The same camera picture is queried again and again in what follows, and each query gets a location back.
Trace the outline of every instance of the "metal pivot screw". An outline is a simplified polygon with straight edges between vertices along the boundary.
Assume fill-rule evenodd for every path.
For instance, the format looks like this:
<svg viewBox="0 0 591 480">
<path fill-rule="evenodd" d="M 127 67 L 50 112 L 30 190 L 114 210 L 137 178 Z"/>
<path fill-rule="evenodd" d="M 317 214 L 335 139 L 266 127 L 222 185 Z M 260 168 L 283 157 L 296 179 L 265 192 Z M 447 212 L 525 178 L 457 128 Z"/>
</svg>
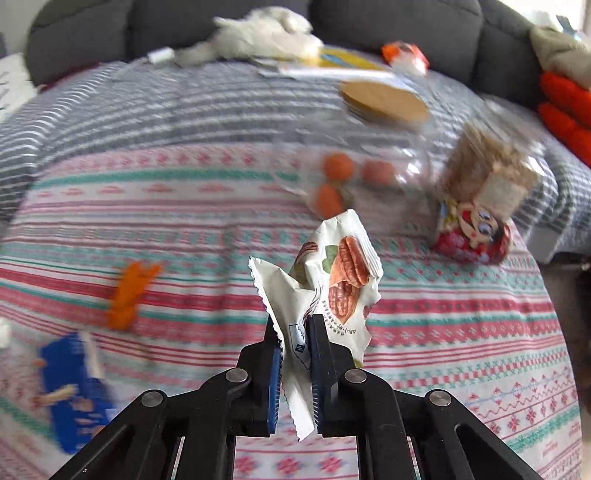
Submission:
<svg viewBox="0 0 591 480">
<path fill-rule="evenodd" d="M 248 378 L 248 372 L 243 368 L 232 368 L 226 372 L 226 380 L 232 383 L 242 383 Z"/>
<path fill-rule="evenodd" d="M 144 407 L 157 407 L 162 403 L 162 394 L 160 392 L 147 392 L 142 396 L 142 405 Z"/>
<path fill-rule="evenodd" d="M 437 405 L 438 407 L 447 407 L 452 402 L 452 397 L 443 390 L 435 390 L 435 392 L 429 395 L 429 400 L 433 405 Z"/>
<path fill-rule="evenodd" d="M 363 383 L 367 380 L 367 375 L 359 368 L 352 368 L 345 372 L 345 380 L 350 383 Z"/>
</svg>

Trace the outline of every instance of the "round cookie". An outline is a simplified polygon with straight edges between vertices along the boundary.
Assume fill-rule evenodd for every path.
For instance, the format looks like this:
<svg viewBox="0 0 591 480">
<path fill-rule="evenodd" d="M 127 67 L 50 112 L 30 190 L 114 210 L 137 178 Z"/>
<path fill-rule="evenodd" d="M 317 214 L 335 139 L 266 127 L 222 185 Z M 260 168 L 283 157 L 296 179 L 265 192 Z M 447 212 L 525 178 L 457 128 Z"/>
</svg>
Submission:
<svg viewBox="0 0 591 480">
<path fill-rule="evenodd" d="M 385 83 L 345 82 L 341 94 L 352 110 L 370 120 L 417 125 L 429 117 L 427 106 L 417 95 Z"/>
</svg>

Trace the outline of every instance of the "blue package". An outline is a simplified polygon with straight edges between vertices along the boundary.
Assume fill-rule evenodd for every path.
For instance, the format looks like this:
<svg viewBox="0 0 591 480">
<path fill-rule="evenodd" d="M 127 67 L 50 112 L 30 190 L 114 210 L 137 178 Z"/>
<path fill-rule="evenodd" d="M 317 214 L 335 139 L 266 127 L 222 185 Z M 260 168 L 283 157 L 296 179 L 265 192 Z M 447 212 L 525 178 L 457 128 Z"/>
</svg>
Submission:
<svg viewBox="0 0 591 480">
<path fill-rule="evenodd" d="M 74 332 L 40 349 L 41 376 L 47 394 L 62 389 L 66 400 L 50 404 L 51 421 L 61 447 L 77 453 L 107 425 L 115 409 L 106 385 L 92 375 L 96 351 L 87 333 Z"/>
</svg>

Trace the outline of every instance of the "pecan illustration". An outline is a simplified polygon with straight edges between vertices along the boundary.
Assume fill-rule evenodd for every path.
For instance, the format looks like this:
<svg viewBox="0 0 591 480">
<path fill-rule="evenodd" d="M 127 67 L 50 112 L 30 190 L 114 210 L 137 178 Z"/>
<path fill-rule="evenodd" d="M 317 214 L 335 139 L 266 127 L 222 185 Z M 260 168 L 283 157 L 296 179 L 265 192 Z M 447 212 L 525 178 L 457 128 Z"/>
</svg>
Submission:
<svg viewBox="0 0 591 480">
<path fill-rule="evenodd" d="M 369 282 L 369 269 L 355 237 L 346 236 L 330 269 L 329 307 L 344 325 L 353 315 L 361 288 Z"/>
<path fill-rule="evenodd" d="M 294 264 L 289 272 L 290 277 L 295 278 L 300 284 L 309 286 L 308 277 L 306 276 L 306 269 L 304 267 L 303 258 L 313 252 L 318 251 L 318 245 L 314 242 L 306 242 L 301 246 L 300 252 L 295 258 Z"/>
</svg>

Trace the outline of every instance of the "white candy wrapper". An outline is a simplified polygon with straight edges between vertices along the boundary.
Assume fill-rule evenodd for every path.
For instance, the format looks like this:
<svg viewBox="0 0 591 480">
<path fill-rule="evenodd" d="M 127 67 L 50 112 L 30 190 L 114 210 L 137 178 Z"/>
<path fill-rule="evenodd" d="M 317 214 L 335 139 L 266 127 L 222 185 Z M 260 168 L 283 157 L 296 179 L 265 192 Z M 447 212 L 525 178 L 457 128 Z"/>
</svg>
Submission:
<svg viewBox="0 0 591 480">
<path fill-rule="evenodd" d="M 329 340 L 348 347 L 361 366 L 371 338 L 365 319 L 380 299 L 382 264 L 357 213 L 348 210 L 322 222 L 289 274 L 258 258 L 251 258 L 248 266 L 281 341 L 281 382 L 303 440 L 315 428 L 304 321 L 322 314 Z"/>
</svg>

